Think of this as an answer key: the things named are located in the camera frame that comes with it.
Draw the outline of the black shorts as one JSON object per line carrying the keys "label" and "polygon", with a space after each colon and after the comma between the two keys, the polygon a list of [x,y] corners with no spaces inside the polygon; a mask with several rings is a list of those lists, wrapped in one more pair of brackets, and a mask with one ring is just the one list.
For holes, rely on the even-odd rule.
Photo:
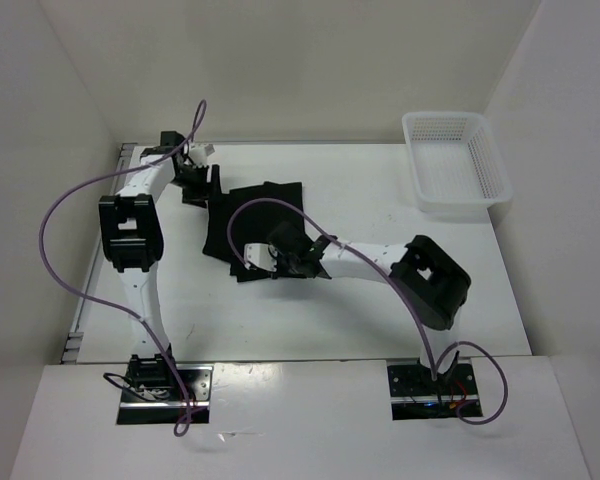
{"label": "black shorts", "polygon": [[[267,279],[269,273],[262,270],[247,270],[236,258],[226,235],[230,217],[244,203],[258,198],[273,198],[303,209],[303,184],[291,182],[277,184],[264,182],[261,185],[232,189],[228,193],[214,193],[208,201],[208,228],[202,252],[204,255],[230,264],[230,275],[238,283]],[[240,252],[247,243],[265,243],[267,235],[281,222],[288,221],[296,229],[305,232],[304,218],[288,208],[259,203],[242,211],[233,223],[232,238]]]}

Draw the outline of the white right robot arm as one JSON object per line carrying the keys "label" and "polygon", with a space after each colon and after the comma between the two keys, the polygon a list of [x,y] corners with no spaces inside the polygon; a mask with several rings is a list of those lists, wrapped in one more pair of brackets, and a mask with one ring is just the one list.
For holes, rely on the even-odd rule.
{"label": "white right robot arm", "polygon": [[277,270],[301,278],[350,278],[383,283],[407,302],[423,336],[420,385],[440,393],[454,379],[459,316],[471,279],[431,238],[415,236],[406,244],[365,244],[325,235],[313,240],[288,222],[267,237]]}

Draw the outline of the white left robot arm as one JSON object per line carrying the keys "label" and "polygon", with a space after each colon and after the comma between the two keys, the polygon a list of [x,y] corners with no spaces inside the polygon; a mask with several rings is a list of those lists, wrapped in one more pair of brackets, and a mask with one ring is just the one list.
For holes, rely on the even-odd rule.
{"label": "white left robot arm", "polygon": [[135,321],[136,335],[127,373],[127,392],[139,399],[165,400],[180,385],[166,334],[158,293],[158,263],[165,241],[156,203],[169,185],[182,190],[183,202],[205,208],[221,191],[220,167],[208,164],[210,143],[186,140],[176,131],[161,133],[160,144],[145,149],[129,169],[124,185],[99,200],[103,252],[121,279]]}

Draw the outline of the white perforated plastic basket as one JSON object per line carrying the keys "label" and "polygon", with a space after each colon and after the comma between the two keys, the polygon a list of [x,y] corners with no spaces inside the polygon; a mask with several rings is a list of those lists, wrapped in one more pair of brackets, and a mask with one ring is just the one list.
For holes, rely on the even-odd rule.
{"label": "white perforated plastic basket", "polygon": [[411,112],[403,115],[402,128],[420,210],[473,213],[511,201],[513,189],[486,117]]}

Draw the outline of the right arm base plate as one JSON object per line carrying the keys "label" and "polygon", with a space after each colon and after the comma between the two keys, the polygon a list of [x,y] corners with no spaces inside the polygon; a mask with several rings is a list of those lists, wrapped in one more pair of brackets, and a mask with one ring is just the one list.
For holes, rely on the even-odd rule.
{"label": "right arm base plate", "polygon": [[390,405],[394,421],[483,417],[473,366],[460,360],[450,373],[433,382],[416,360],[387,363]]}

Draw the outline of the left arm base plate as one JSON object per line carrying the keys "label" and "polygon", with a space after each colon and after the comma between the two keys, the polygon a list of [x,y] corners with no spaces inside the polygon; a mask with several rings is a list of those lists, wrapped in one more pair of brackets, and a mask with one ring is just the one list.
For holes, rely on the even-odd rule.
{"label": "left arm base plate", "polygon": [[[211,364],[182,364],[178,366],[193,402],[192,423],[208,424],[214,367]],[[186,402],[178,385],[173,388],[133,388],[124,376],[106,373],[106,376],[121,390],[116,424],[174,425],[185,415]]]}

